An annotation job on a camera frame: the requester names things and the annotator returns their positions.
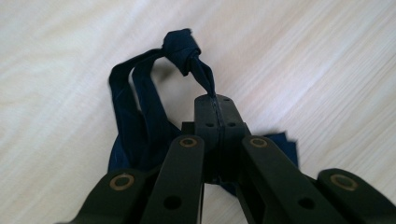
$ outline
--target navy blue fabric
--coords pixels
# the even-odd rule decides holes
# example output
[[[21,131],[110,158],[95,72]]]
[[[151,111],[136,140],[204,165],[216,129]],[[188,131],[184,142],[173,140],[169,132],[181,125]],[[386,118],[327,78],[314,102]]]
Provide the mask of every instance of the navy blue fabric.
[[[157,59],[166,57],[183,76],[191,72],[208,95],[216,95],[212,71],[199,60],[200,53],[191,31],[184,29],[168,33],[161,49],[149,50],[112,69],[109,85],[119,135],[110,154],[108,171],[134,168],[145,172],[153,169],[163,162],[172,140],[181,134],[168,121],[150,77]],[[137,109],[134,92],[128,82],[131,71],[141,110]],[[295,143],[288,142],[286,135],[282,134],[269,137],[298,165]]]

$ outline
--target wooden table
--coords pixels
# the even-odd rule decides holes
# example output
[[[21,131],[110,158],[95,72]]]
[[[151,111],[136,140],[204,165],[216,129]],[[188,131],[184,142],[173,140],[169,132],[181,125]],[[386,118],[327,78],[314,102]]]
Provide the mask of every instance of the wooden table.
[[[287,131],[304,173],[346,169],[396,202],[395,1],[5,1],[0,18],[0,223],[77,214],[117,135],[111,68],[186,27],[253,133]],[[153,76],[169,119],[193,120],[192,76]],[[214,186],[203,219],[246,222]]]

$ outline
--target light wood surface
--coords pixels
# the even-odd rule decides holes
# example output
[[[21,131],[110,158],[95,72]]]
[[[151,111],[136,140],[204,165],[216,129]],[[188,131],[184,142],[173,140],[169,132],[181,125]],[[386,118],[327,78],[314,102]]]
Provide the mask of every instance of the light wood surface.
[[[117,135],[111,68],[189,27],[217,93],[255,134],[287,131],[301,169],[338,167],[396,202],[396,1],[2,1],[0,223],[69,221],[106,173]],[[169,119],[204,90],[166,60]],[[203,223],[245,223],[205,190]]]

